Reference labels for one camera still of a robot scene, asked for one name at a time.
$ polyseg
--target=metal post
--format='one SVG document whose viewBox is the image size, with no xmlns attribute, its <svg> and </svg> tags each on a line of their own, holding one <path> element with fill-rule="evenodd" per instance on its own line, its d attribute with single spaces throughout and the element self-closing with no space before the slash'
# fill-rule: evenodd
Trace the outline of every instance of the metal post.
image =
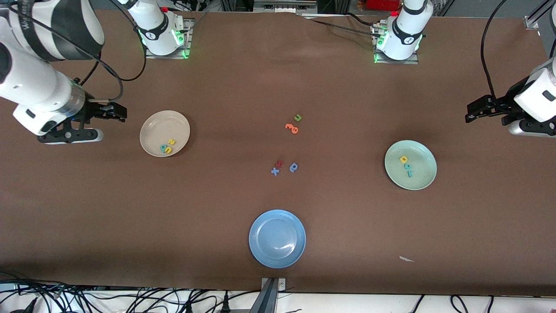
<svg viewBox="0 0 556 313">
<path fill-rule="evenodd" d="M 539 28 L 537 21 L 539 21 L 541 16 L 550 11 L 550 8 L 552 8 L 555 2 L 556 0 L 545 0 L 543 3 L 539 4 L 529 16 L 525 16 L 525 26 L 527 29 L 533 30 Z"/>
<path fill-rule="evenodd" d="M 266 280 L 264 287 L 259 293 L 257 300 L 255 300 L 253 307 L 249 310 L 249 313 L 275 313 L 276 301 L 278 299 L 278 287 L 278 278 L 269 278 Z"/>
</svg>

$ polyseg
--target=white floor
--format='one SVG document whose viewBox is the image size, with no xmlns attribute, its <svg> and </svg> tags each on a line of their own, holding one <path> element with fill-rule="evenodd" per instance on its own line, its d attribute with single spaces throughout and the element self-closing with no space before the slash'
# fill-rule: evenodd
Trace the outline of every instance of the white floor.
<svg viewBox="0 0 556 313">
<path fill-rule="evenodd" d="M 154 297 L 161 297 L 168 293 L 162 291 Z M 232 296 L 239 292 L 230 292 Z M 3 299 L 7 294 L 2 294 L 0 299 Z M 111 297 L 115 295 L 136 295 L 136 291 L 87 291 L 87 299 L 92 304 L 97 306 L 103 313 L 125 313 L 129 306 L 134 301 L 133 297 L 120 297 L 113 300 L 98 300 L 91 295 L 97 297 Z M 230 300 L 230 307 L 232 309 L 249 309 L 258 293 L 244 295 Z M 178 292 L 176 296 L 171 295 L 166 299 L 169 301 L 181 301 L 184 303 L 189 295 L 189 291 Z M 209 292 L 202 297 L 214 295 L 220 301 L 223 296 L 223 291 Z M 71 302 L 71 308 L 75 312 L 82 312 L 77 306 L 76 301 L 72 301 L 72 297 L 68 295 Z M 35 295 L 25 296 L 12 296 L 2 305 L 0 305 L 0 313 L 10 313 L 13 310 L 24 309 L 30 301 L 35 298 Z M 462 296 L 469 313 L 486 313 L 489 297 L 479 296 Z M 39 297 L 36 303 L 34 313 L 48 313 L 44 300 Z M 287 313 L 301 309 L 303 313 L 409 313 L 412 311 L 415 303 L 419 299 L 418 295 L 346 295 L 346 294 L 279 294 L 276 313 Z M 62 306 L 66 306 L 63 297 L 58 298 Z M 153 300 L 147 300 L 142 303 L 135 311 L 143 312 L 146 310 Z M 456 306 L 463 313 L 464 310 L 460 303 L 456 300 Z M 61 310 L 50 302 L 52 313 L 60 312 Z M 207 299 L 201 303 L 193 305 L 193 313 L 204 313 L 215 304 L 214 299 Z M 176 312 L 178 306 L 174 304 L 165 304 L 168 312 Z M 556 308 L 556 299 L 540 299 L 532 297 L 496 297 L 491 309 L 491 313 L 550 313 L 551 309 Z M 150 313 L 166 313 L 165 308 L 158 307 L 154 310 L 149 310 Z M 425 296 L 421 302 L 418 313 L 457 313 L 450 304 L 449 296 Z"/>
</svg>

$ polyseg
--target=green plate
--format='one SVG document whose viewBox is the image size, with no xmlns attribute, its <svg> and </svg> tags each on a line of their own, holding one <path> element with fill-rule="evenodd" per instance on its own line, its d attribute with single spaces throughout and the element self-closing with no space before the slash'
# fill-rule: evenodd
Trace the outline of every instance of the green plate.
<svg viewBox="0 0 556 313">
<path fill-rule="evenodd" d="M 407 157 L 406 164 L 411 166 L 412 177 L 400 161 Z M 433 153 L 423 144 L 413 140 L 402 140 L 390 146 L 384 157 L 384 167 L 390 179 L 398 186 L 408 190 L 421 190 L 428 187 L 436 177 L 436 160 Z"/>
</svg>

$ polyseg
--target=gray floor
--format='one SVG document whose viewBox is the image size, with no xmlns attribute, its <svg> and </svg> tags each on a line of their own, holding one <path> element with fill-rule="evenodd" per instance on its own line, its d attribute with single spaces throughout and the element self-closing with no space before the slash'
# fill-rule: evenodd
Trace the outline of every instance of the gray floor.
<svg viewBox="0 0 556 313">
<path fill-rule="evenodd" d="M 542 2 L 543 0 L 508 0 L 498 11 L 497 17 L 523 18 Z M 95 8 L 113 8 L 109 0 L 91 0 L 91 3 Z M 489 17 L 499 3 L 500 0 L 455 0 L 446 16 Z M 546 14 L 539 21 L 539 33 L 547 55 L 556 38 L 548 15 Z"/>
</svg>

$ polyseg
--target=blue plate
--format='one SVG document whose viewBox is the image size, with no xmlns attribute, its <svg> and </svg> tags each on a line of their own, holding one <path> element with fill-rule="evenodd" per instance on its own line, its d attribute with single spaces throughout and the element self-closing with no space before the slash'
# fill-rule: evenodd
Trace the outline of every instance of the blue plate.
<svg viewBox="0 0 556 313">
<path fill-rule="evenodd" d="M 408 159 L 405 164 L 400 160 L 401 157 Z M 423 144 L 413 140 L 402 140 L 393 144 L 384 157 L 384 167 L 394 183 L 409 190 L 424 189 L 436 177 L 436 160 L 433 153 Z"/>
<path fill-rule="evenodd" d="M 301 221 L 285 210 L 261 214 L 249 232 L 249 247 L 257 261 L 270 268 L 294 264 L 305 250 L 305 228 Z"/>
</svg>

